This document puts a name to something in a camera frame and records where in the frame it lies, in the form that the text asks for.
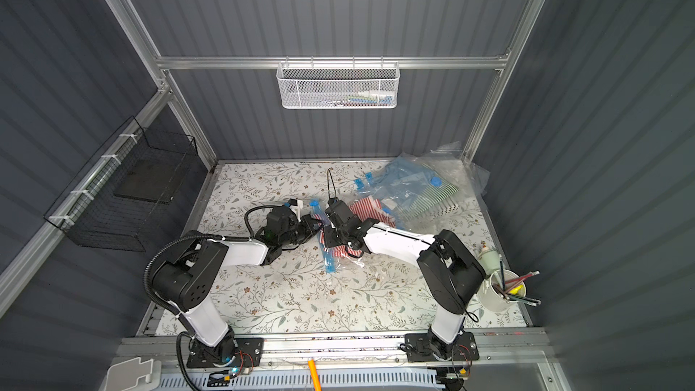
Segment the red white striped tank top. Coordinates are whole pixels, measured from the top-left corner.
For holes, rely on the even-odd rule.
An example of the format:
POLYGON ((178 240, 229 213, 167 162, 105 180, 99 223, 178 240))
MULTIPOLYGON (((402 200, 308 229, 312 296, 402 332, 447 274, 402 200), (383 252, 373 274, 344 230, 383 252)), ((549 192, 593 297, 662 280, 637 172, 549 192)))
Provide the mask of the red white striped tank top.
POLYGON ((365 197, 349 206, 338 197, 330 198, 326 215, 329 225, 323 229, 324 244, 338 249, 338 256, 361 258, 367 252, 364 241, 367 229, 382 223, 396 227, 396 219, 373 197, 365 197))

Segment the clear blue-zip vacuum bag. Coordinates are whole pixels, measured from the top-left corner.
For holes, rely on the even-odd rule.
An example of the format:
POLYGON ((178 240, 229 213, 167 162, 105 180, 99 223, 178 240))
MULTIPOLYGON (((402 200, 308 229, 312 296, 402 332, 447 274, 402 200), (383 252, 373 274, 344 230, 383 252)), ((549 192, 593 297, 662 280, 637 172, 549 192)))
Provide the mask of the clear blue-zip vacuum bag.
MULTIPOLYGON (((382 206, 378 199, 371 197, 371 195, 358 199, 349 205, 349 209, 360 221, 375 219, 387 226, 396 227, 396 217, 391 214, 387 207, 382 206)), ((364 252, 349 247, 347 244, 340 244, 341 238, 338 229, 331 223, 318 199, 313 199, 309 203, 309 214, 322 224, 318 239, 327 273, 336 273, 342 258, 361 264, 360 260, 364 252)))

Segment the vacuum bag with blue garment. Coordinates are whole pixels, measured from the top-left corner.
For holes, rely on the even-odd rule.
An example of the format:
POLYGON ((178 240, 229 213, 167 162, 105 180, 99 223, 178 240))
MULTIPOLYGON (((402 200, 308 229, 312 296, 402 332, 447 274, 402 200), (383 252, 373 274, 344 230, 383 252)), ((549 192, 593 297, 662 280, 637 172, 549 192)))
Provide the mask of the vacuum bag with blue garment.
POLYGON ((357 197, 373 197, 400 222, 423 215, 432 204, 425 197, 438 174, 419 163, 416 157, 402 154, 383 168, 369 171, 354 180, 357 197))

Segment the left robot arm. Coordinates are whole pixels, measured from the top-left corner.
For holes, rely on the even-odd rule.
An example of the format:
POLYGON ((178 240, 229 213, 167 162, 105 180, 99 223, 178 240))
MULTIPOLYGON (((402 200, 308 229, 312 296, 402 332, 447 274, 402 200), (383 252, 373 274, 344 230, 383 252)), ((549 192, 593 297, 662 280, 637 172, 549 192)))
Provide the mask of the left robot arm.
POLYGON ((297 206, 291 200, 248 210, 246 236, 193 230, 166 244, 145 268, 146 295, 173 314, 194 340, 211 349, 224 345, 233 331, 210 298, 217 275, 224 267, 272 264, 317 236, 323 222, 300 215, 297 206))

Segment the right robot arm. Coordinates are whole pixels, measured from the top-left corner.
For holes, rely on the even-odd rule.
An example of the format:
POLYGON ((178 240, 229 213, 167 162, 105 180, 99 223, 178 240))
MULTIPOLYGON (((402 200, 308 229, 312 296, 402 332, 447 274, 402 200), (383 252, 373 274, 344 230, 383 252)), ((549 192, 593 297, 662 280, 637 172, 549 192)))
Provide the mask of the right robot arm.
POLYGON ((437 304, 428 334, 430 345, 449 355, 463 328, 464 317, 486 273, 459 237, 450 230, 421 235, 392 228, 374 218, 362 220, 342 200, 328 201, 327 246, 386 255, 417 267, 437 304))

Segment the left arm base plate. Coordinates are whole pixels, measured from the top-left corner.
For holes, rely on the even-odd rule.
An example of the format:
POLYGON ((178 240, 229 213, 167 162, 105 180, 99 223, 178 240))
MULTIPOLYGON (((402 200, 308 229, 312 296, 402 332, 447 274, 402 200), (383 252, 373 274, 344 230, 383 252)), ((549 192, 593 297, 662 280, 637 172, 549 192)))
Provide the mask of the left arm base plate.
POLYGON ((242 338, 226 339, 215 347, 193 339, 186 367, 190 369, 251 369, 258 367, 264 353, 264 339, 242 338))

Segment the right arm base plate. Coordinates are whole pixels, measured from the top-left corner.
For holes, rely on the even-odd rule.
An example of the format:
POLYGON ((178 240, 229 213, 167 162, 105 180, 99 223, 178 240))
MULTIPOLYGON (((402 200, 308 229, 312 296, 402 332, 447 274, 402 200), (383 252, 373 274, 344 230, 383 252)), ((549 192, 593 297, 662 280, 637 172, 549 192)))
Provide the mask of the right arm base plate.
POLYGON ((452 343, 445 343, 432 332, 409 333, 399 344, 409 362, 454 361, 471 363, 480 359, 478 345, 471 332, 460 331, 452 343))

